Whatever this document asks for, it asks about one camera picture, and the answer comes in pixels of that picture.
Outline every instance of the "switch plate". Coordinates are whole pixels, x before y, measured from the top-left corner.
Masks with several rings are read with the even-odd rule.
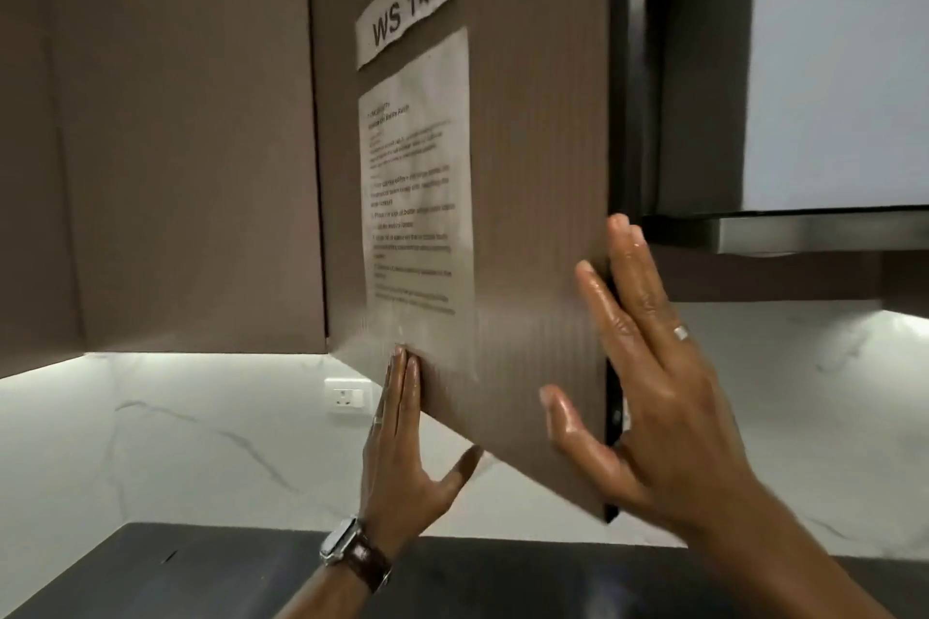
[[[370,416],[371,382],[367,379],[329,378],[324,383],[326,411],[336,415]]]

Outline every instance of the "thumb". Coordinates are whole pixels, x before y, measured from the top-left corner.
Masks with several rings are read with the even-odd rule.
[[[641,507],[644,487],[629,463],[591,434],[564,391],[553,384],[539,391],[545,408],[548,438],[610,501],[623,507]]]
[[[462,491],[467,481],[474,475],[474,471],[477,469],[483,454],[484,451],[481,448],[472,445],[464,451],[464,454],[458,459],[455,466],[449,470],[449,473],[438,483],[442,498],[442,506],[444,508],[451,508],[451,504],[455,501],[455,497],[458,496],[458,493]]]

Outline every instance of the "instruction sheet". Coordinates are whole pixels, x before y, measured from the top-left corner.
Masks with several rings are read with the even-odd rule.
[[[371,326],[443,369],[474,354],[469,106],[466,29],[359,100]]]

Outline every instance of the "watch face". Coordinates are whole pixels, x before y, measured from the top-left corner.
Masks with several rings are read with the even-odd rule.
[[[326,540],[322,542],[322,547],[319,549],[319,554],[324,558],[331,557],[333,554],[345,551],[345,539],[351,535],[353,528],[355,526],[354,519],[345,519],[340,523],[335,531],[326,536]]]

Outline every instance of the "hand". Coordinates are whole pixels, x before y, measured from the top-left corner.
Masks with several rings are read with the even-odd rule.
[[[420,364],[398,347],[364,446],[359,518],[371,541],[393,559],[451,508],[483,451],[472,446],[439,482],[419,456]]]
[[[620,376],[631,427],[608,448],[564,392],[548,386],[540,399],[549,436],[611,502],[693,544],[725,532],[766,490],[751,472],[714,368],[695,342],[675,334],[683,324],[642,231],[613,216],[608,238],[621,306],[589,263],[576,276]]]

